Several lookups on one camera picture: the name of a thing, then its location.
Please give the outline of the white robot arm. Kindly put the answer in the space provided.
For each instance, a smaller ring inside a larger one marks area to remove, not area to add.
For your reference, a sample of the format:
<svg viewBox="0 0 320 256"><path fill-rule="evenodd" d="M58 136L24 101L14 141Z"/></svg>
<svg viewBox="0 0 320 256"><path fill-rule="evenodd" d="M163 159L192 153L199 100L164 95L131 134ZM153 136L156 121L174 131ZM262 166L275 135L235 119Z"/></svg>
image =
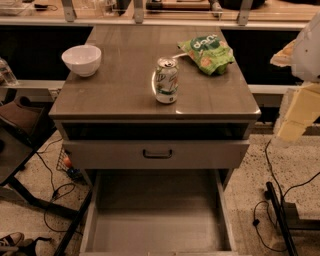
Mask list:
<svg viewBox="0 0 320 256"><path fill-rule="evenodd" d="M280 141L295 142L320 117L320 12L293 41L272 56L270 63L289 66L292 75L303 81L293 92L276 132Z"/></svg>

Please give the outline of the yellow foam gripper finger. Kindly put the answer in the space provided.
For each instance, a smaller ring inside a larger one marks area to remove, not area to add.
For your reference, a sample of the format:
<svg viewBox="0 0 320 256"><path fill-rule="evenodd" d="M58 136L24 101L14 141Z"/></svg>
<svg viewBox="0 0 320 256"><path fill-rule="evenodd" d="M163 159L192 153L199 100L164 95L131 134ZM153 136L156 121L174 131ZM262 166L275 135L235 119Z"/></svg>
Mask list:
<svg viewBox="0 0 320 256"><path fill-rule="evenodd" d="M295 142L319 117L320 84L304 82L293 92L276 137L285 142Z"/></svg>
<svg viewBox="0 0 320 256"><path fill-rule="evenodd" d="M295 40L292 40L282 50L274 54L270 60L270 63L278 67L290 66L294 44Z"/></svg>

